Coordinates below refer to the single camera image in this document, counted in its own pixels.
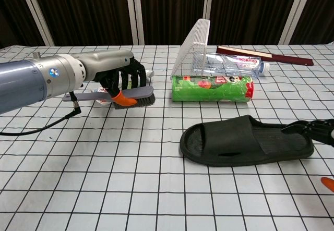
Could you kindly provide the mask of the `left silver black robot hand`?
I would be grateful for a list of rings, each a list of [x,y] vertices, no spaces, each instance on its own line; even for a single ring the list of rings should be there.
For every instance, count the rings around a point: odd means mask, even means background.
[[[116,108],[146,106],[150,97],[143,99],[128,98],[123,90],[145,87],[147,75],[145,67],[128,50],[94,51],[75,54],[86,70],[86,81],[94,81],[106,89]]]

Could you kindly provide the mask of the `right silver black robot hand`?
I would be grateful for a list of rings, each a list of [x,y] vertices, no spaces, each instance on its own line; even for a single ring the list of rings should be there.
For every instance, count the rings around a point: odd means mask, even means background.
[[[279,130],[287,139],[287,150],[279,157],[283,161],[303,159],[314,153],[313,141],[333,146],[333,119],[297,120],[280,124]]]

